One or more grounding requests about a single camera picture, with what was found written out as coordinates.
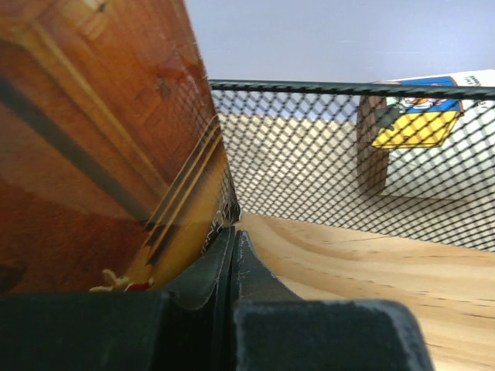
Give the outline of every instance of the wooden floor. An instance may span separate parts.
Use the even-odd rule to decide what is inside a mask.
[[[494,253],[251,214],[239,228],[299,296],[399,301],[437,370],[495,369]]]

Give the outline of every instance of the white wall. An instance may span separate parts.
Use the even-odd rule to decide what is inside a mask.
[[[495,68],[494,0],[186,0],[209,78],[369,82]]]

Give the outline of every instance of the black mesh net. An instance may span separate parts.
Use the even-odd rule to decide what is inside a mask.
[[[495,89],[211,87],[244,211],[495,251]]]

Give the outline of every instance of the mesh panel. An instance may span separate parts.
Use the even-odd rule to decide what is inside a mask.
[[[211,87],[246,212],[495,251],[495,89]]]

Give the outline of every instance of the blue and yellow label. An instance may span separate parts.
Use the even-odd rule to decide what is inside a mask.
[[[401,85],[456,86],[451,77],[400,81]],[[463,112],[457,99],[388,97],[387,106],[401,107],[392,128],[381,128],[373,141],[376,148],[439,147],[452,132]]]

